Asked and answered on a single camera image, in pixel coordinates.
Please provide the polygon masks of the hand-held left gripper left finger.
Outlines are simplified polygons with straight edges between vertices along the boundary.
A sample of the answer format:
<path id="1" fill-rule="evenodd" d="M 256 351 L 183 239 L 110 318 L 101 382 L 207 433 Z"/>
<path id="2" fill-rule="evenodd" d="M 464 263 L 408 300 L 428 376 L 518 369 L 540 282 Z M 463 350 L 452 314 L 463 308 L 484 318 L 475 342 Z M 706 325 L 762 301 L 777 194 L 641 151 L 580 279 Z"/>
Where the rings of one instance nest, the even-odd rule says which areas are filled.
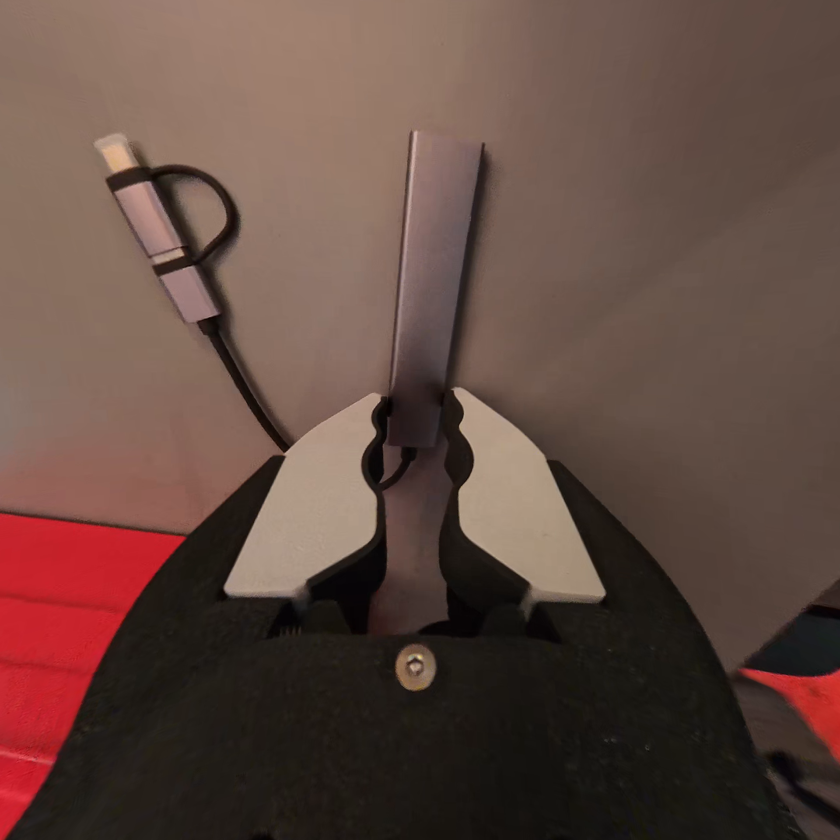
<path id="1" fill-rule="evenodd" d="M 326 598 L 343 572 L 364 591 L 385 572 L 386 398 L 369 394 L 293 444 L 224 583 L 229 597 Z"/>

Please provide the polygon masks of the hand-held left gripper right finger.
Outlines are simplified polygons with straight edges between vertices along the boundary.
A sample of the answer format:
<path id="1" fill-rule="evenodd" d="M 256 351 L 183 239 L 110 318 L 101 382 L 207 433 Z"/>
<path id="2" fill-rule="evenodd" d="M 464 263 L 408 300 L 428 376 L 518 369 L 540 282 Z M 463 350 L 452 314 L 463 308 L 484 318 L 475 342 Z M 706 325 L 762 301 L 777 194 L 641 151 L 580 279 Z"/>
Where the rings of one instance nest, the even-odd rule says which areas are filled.
<path id="1" fill-rule="evenodd" d="M 601 603 L 604 584 L 542 450 L 462 387 L 444 401 L 441 572 L 468 606 Z"/>

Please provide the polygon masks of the red plastic bin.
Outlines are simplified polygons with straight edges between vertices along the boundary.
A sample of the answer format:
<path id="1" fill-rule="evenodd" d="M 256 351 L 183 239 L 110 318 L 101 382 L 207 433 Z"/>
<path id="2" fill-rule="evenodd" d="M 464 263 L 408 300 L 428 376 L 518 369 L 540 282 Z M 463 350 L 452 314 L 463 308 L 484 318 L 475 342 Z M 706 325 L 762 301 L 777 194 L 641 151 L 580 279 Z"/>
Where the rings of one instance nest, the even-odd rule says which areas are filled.
<path id="1" fill-rule="evenodd" d="M 1 830 L 32 802 L 91 678 L 184 537 L 1 515 Z"/>

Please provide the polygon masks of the grey usb hub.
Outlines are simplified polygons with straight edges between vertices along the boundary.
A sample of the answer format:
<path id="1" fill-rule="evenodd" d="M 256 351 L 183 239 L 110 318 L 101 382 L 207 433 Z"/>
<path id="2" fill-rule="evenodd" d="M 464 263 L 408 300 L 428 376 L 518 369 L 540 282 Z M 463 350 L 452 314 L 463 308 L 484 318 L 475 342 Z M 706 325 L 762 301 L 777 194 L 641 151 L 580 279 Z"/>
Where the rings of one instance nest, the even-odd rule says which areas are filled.
<path id="1" fill-rule="evenodd" d="M 388 444 L 435 446 L 483 144 L 409 136 L 398 262 Z"/>

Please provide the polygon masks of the red blurred object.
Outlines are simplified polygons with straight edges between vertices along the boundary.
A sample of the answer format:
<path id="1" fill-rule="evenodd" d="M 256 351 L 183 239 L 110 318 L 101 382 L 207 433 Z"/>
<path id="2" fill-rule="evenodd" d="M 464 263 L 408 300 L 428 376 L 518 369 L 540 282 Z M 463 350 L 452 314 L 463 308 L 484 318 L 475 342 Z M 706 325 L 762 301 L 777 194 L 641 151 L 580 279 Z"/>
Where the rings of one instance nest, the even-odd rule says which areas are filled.
<path id="1" fill-rule="evenodd" d="M 774 690 L 839 763 L 839 669 L 815 676 L 740 668 L 738 675 Z"/>

